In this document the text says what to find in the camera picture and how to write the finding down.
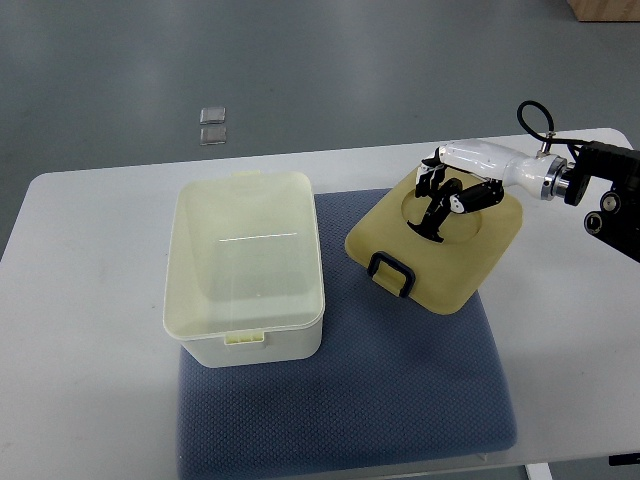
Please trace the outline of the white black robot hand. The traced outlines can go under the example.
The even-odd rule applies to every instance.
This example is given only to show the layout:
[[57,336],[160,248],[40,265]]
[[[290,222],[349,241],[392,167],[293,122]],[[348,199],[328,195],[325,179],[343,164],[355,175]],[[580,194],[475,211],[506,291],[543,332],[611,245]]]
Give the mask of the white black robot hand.
[[[450,178],[442,186],[447,168],[485,180],[462,190]],[[568,161],[549,151],[529,155],[487,141],[453,141],[438,147],[416,171],[415,197],[432,198],[422,220],[423,235],[438,235],[452,212],[484,210],[503,200],[503,186],[518,185],[534,198],[564,198],[568,190]]]

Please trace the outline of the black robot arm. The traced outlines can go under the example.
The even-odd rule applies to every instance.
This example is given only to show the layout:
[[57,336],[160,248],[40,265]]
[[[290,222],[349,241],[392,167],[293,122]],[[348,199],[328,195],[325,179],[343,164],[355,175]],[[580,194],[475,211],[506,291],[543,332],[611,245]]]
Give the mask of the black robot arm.
[[498,205],[508,186],[520,186],[534,198],[560,198],[576,206],[593,178],[609,189],[599,208],[589,212],[584,228],[591,236],[637,261],[639,259],[639,152],[601,142],[570,148],[574,159],[540,151],[529,156],[481,140],[438,147],[417,168],[415,196],[431,199],[422,220],[410,228],[441,243],[440,226],[450,214],[467,214]]

